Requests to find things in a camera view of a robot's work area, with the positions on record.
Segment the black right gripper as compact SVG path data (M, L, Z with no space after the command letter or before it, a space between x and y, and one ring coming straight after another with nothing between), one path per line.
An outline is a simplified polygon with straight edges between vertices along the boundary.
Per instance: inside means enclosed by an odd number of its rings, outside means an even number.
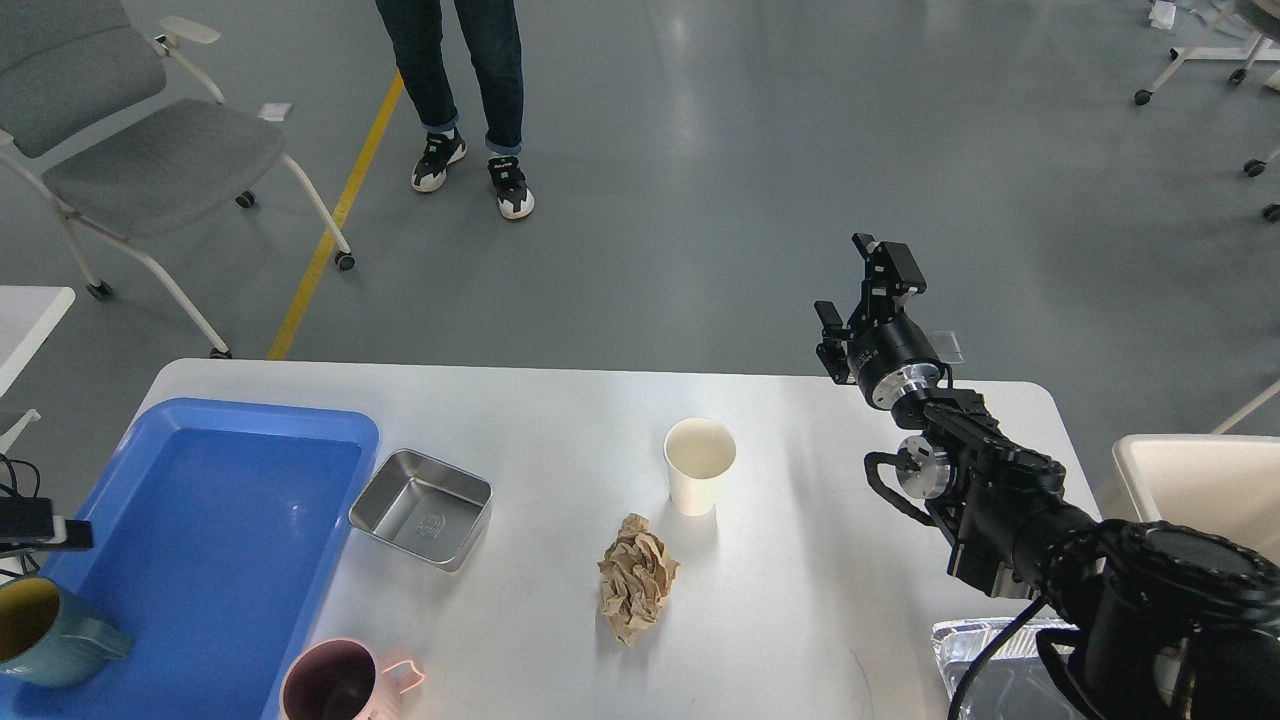
M927 291L911 250L905 243L878 241L869 233L855 233L852 242L865 264L854 316L896 318L850 340L835 304L818 300L814 309L820 322L820 342L815 355L833 383L854 382L868 405L888 411L902 397L938 386L947 365L920 327L901 313L910 296Z

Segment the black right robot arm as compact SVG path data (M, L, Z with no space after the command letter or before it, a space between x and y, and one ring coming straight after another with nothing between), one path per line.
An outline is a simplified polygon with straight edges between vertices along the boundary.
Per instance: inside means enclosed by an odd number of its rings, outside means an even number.
M1277 566L1217 534L1170 521L1096 520L1065 498L1065 466L1001 432L982 393L905 310L927 283L905 243L852 236L865 265L850 316L815 304L832 382L856 386L908 432L864 457L870 488L948 542L947 571L993 598L1027 600L963 674L959 717L982 669L1042 609L1062 626L1036 650L1088 719L1275 719Z

